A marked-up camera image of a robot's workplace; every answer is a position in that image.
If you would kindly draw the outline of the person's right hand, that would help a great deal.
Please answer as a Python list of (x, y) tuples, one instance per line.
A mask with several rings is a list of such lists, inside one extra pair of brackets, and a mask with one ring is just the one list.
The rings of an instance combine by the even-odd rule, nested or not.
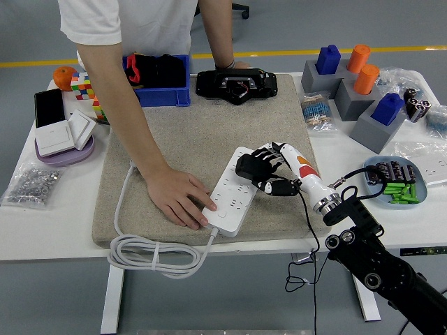
[(145, 181), (152, 202), (175, 225), (197, 230), (209, 223), (198, 205), (217, 210), (210, 191), (192, 174), (166, 167)]

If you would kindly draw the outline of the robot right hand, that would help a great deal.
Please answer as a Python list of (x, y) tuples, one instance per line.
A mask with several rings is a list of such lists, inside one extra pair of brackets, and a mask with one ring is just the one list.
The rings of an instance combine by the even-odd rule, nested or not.
[[(237, 173), (268, 195), (294, 196), (304, 191), (316, 213), (342, 202), (335, 189), (324, 185), (311, 163), (289, 144), (268, 142), (241, 161), (248, 166), (238, 165)], [(294, 180), (276, 175), (277, 168), (284, 163), (294, 174)]]

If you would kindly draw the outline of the person's left hand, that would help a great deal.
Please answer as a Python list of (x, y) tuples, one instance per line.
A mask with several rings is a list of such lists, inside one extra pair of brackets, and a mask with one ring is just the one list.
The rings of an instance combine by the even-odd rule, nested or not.
[(252, 66), (248, 63), (245, 63), (243, 61), (233, 61), (231, 64), (227, 66), (215, 66), (216, 69), (251, 69)]

